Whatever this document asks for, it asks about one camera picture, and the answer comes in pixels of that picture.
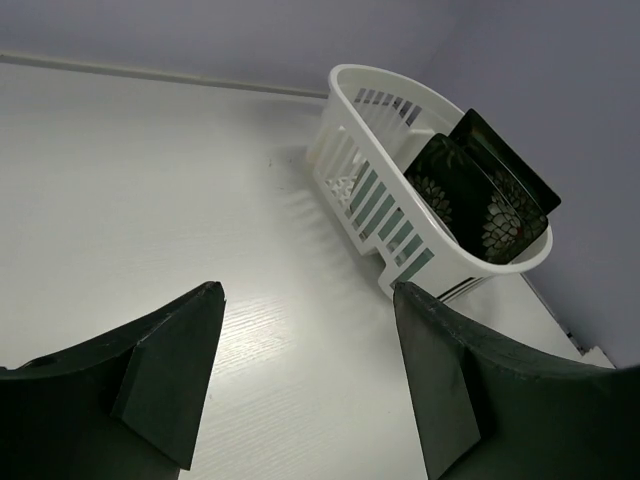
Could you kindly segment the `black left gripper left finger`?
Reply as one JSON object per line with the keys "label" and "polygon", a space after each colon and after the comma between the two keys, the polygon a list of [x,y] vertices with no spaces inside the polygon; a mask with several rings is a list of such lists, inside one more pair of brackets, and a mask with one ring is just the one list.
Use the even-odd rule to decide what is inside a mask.
{"label": "black left gripper left finger", "polygon": [[5,479],[175,479],[191,467],[223,326],[206,282],[160,309],[1,372]]}

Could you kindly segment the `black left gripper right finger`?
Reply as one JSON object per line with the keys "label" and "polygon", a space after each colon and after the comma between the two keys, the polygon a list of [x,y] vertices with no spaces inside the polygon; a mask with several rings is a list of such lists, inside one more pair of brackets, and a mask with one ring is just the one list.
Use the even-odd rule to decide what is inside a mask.
{"label": "black left gripper right finger", "polygon": [[397,332],[431,479],[635,479],[639,370],[544,353],[395,286]]}

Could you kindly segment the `black floral square plate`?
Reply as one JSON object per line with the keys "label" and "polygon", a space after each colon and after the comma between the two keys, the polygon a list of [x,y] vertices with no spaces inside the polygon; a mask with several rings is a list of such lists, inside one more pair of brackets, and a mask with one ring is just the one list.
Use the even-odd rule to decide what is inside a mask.
{"label": "black floral square plate", "polygon": [[462,148],[446,135],[435,134],[405,177],[464,250],[476,257],[486,255],[483,225],[496,189]]}

